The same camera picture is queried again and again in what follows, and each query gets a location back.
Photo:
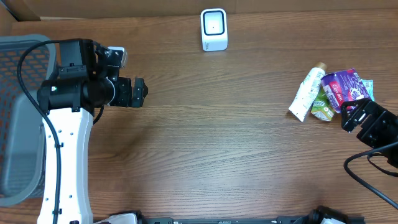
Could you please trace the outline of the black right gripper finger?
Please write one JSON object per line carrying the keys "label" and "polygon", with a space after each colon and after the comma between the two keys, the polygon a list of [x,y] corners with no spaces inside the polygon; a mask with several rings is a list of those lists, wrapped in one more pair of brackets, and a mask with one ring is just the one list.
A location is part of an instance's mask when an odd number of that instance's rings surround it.
{"label": "black right gripper finger", "polygon": [[349,113],[356,111],[374,114],[378,111],[378,105],[373,100],[369,98],[363,98],[360,100],[346,101],[341,105],[341,113]]}
{"label": "black right gripper finger", "polygon": [[362,124],[367,117],[366,110],[360,107],[348,111],[347,107],[341,109],[341,127],[347,131],[352,132],[355,127]]}

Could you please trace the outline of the purple red snack packet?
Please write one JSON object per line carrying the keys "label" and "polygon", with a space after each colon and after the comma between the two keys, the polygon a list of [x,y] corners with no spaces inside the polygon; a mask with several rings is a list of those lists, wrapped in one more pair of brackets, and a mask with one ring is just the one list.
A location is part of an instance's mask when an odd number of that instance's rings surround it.
{"label": "purple red snack packet", "polygon": [[341,113],[346,101],[370,99],[370,95],[354,68],[329,73],[321,79],[321,84],[334,111]]}

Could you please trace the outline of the teal white snack packet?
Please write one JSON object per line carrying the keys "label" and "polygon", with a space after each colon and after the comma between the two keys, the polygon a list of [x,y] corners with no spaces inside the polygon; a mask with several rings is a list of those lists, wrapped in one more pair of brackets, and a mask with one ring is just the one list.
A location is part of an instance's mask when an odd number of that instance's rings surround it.
{"label": "teal white snack packet", "polygon": [[374,81],[373,80],[365,80],[362,79],[362,82],[369,94],[370,99],[372,99],[373,101],[375,101],[375,97],[374,97]]}

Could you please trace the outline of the green juice carton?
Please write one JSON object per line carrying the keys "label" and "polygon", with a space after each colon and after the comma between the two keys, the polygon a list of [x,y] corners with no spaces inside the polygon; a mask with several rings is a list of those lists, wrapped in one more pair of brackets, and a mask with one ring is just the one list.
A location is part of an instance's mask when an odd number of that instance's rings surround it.
{"label": "green juice carton", "polygon": [[331,121],[335,114],[322,87],[320,87],[318,95],[312,104],[311,114],[322,121]]}

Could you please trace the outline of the white tube gold cap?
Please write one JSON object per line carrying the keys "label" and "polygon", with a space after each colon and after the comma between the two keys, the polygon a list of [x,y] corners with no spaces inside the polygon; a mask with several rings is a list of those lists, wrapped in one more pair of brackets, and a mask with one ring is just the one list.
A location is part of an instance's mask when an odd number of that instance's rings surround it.
{"label": "white tube gold cap", "polygon": [[304,121],[312,103],[320,90],[321,79],[325,76],[327,65],[318,62],[300,84],[289,111],[301,122]]}

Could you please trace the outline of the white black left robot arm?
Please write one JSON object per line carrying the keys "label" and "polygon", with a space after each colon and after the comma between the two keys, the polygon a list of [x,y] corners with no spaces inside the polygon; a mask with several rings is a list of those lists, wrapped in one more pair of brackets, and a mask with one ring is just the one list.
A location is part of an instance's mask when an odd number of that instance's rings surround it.
{"label": "white black left robot arm", "polygon": [[46,115],[45,187],[38,223],[92,223],[88,195],[88,145],[104,106],[140,108],[148,94],[143,78],[123,78],[123,47],[89,39],[59,43],[61,64],[45,80],[37,101]]}

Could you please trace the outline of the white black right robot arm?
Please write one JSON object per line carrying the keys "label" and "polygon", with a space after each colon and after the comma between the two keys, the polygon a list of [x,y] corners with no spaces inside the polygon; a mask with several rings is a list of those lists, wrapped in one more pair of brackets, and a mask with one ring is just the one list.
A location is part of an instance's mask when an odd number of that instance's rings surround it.
{"label": "white black right robot arm", "polygon": [[341,105],[341,127],[351,132],[360,126],[357,138],[375,149],[397,142],[397,115],[373,100],[363,98]]}

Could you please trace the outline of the white barcode scanner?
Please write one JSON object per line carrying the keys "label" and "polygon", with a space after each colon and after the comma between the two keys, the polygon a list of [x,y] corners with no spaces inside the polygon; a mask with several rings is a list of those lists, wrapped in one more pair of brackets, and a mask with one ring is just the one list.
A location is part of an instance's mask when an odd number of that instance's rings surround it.
{"label": "white barcode scanner", "polygon": [[200,14],[201,42],[205,52],[226,50],[228,47],[227,15],[222,8],[205,9]]}

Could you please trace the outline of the grey plastic shopping basket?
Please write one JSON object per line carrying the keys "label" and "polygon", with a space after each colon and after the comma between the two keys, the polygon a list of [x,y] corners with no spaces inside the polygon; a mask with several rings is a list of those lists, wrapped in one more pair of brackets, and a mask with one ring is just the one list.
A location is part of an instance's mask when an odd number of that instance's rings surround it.
{"label": "grey plastic shopping basket", "polygon": [[17,79],[20,56],[46,41],[40,34],[1,37],[1,206],[41,197],[45,179],[42,117]]}

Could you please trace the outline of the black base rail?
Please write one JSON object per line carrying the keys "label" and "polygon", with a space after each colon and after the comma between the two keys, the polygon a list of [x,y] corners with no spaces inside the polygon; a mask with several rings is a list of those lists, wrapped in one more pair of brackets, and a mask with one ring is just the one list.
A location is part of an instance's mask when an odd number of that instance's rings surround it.
{"label": "black base rail", "polygon": [[243,218],[243,219],[182,219],[174,220],[173,218],[144,218],[142,215],[136,217],[133,213],[111,216],[105,220],[96,223],[121,223],[121,224],[294,224],[294,223],[319,223],[319,224],[343,224],[334,218],[322,218],[320,221],[310,220],[308,216],[291,217],[279,216],[271,219],[261,218]]}

